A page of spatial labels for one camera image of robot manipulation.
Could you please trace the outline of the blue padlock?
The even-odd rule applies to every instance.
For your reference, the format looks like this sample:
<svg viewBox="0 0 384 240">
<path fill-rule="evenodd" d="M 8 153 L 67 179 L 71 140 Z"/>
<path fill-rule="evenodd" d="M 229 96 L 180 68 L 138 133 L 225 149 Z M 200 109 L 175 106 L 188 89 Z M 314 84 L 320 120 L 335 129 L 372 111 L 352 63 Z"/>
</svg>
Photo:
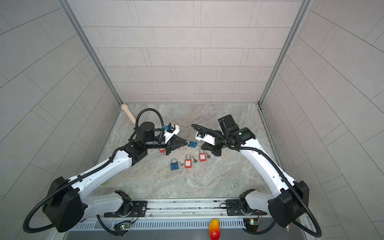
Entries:
<svg viewBox="0 0 384 240">
<path fill-rule="evenodd" d="M 198 143 L 194 142 L 194 141 L 190 141 L 190 142 L 188 142 L 187 146 L 189 148 L 196 148 L 198 146 Z"/>
<path fill-rule="evenodd" d="M 170 163 L 171 171 L 175 171 L 179 169 L 179 162 L 176 158 L 173 158 Z"/>
</svg>

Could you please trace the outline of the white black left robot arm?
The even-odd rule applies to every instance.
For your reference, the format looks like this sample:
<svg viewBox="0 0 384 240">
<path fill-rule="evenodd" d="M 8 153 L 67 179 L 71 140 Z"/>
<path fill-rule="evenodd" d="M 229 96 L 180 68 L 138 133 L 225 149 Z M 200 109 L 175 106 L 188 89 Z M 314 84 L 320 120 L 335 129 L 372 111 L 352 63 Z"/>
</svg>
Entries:
<svg viewBox="0 0 384 240">
<path fill-rule="evenodd" d="M 187 140 L 178 137 L 179 131 L 178 125 L 165 125 L 157 110 L 142 110 L 136 117 L 134 133 L 127 144 L 116 148 L 107 160 L 89 170 L 52 182 L 47 196 L 26 216 L 24 232 L 32 234 L 56 228 L 62 233 L 88 216 L 117 212 L 129 200 L 124 192 L 107 195 L 101 203 L 95 204 L 87 202 L 88 195 L 114 175 L 137 164 L 147 156 L 149 149 L 165 150 L 169 155 L 188 145 Z"/>
</svg>

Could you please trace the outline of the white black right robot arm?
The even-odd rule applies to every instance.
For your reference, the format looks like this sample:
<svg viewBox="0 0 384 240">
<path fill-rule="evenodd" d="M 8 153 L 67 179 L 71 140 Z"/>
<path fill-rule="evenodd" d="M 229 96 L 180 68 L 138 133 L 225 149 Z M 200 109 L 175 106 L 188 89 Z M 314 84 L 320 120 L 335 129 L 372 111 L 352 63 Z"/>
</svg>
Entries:
<svg viewBox="0 0 384 240">
<path fill-rule="evenodd" d="M 243 154 L 257 169 L 269 186 L 272 198 L 266 200 L 267 212 L 273 224 L 287 227 L 294 224 L 309 235 L 320 238 L 321 227 L 308 207 L 309 187 L 304 181 L 297 182 L 264 151 L 255 134 L 248 128 L 239 128 L 232 115 L 218 120 L 221 130 L 212 130 L 192 124 L 197 131 L 196 139 L 204 141 L 203 149 L 221 156 L 228 148 Z"/>
</svg>

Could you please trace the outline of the red yellow toy fruit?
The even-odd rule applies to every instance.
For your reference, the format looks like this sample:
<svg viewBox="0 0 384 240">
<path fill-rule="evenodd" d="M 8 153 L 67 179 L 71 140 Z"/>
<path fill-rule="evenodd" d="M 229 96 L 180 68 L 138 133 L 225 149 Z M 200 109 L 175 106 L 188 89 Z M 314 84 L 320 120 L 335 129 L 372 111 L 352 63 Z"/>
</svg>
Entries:
<svg viewBox="0 0 384 240">
<path fill-rule="evenodd" d="M 213 219 L 210 222 L 209 235 L 211 240 L 219 240 L 221 236 L 221 231 L 220 231 L 220 221 L 218 219 Z"/>
</svg>

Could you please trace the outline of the metal base rail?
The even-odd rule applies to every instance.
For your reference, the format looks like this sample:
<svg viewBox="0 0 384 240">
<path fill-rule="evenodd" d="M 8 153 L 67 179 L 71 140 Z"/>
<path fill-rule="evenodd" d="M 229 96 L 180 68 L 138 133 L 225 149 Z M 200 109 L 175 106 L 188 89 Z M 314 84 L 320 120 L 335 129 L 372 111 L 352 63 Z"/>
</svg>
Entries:
<svg viewBox="0 0 384 240">
<path fill-rule="evenodd" d="M 208 229 L 213 219 L 221 229 L 244 229 L 243 219 L 274 221 L 267 212 L 269 195 L 218 199 L 147 199 L 125 202 L 118 210 L 97 214 L 85 210 L 79 223 L 71 231 L 114 231 L 115 224 L 131 221 L 129 230 L 193 230 Z"/>
</svg>

